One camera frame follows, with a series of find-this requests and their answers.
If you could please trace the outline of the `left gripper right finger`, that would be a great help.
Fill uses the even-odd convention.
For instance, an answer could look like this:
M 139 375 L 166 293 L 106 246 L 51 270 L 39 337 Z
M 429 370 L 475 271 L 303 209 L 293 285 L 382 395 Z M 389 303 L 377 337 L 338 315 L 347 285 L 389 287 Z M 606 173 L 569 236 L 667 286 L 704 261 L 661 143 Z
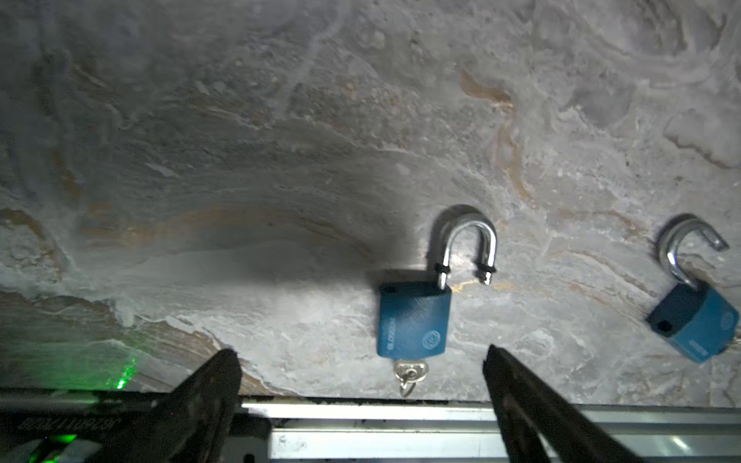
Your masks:
M 482 374 L 511 462 L 548 462 L 543 441 L 562 462 L 643 460 L 502 347 L 490 345 Z

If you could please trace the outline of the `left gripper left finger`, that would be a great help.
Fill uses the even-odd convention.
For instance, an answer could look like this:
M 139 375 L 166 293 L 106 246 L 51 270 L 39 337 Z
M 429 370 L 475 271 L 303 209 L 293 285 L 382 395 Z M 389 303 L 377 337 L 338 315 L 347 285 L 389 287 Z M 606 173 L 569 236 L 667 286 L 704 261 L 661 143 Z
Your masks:
M 222 349 L 88 462 L 218 462 L 237 408 L 241 367 Z

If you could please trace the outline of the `blue padlock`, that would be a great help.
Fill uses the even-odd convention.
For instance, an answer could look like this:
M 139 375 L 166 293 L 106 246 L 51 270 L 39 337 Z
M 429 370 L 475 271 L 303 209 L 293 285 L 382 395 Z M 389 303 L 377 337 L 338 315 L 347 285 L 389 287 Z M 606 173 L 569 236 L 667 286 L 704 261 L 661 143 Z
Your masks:
M 696 233 L 715 251 L 729 250 L 727 241 L 693 214 L 673 218 L 656 244 L 658 264 L 677 284 L 646 317 L 650 329 L 685 358 L 703 364 L 724 353 L 734 338 L 740 314 L 708 282 L 685 271 L 679 263 L 682 241 Z
M 399 394 L 404 399 L 428 376 L 426 360 L 446 350 L 453 298 L 449 285 L 453 245 L 468 229 L 479 234 L 477 278 L 481 284 L 490 285 L 496 273 L 497 231 L 486 216 L 470 212 L 442 228 L 433 249 L 433 277 L 385 283 L 378 289 L 376 353 L 393 361 Z

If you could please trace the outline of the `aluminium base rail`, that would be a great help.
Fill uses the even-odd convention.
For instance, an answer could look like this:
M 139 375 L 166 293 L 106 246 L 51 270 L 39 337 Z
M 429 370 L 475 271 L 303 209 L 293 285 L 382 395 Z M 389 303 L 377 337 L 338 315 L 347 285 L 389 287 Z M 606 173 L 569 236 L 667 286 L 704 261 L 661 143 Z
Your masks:
M 13 390 L 1 394 L 5 462 L 80 462 L 158 402 L 156 394 Z M 736 462 L 736 409 L 585 406 L 583 415 L 650 462 Z M 504 462 L 480 402 L 243 397 L 225 462 Z

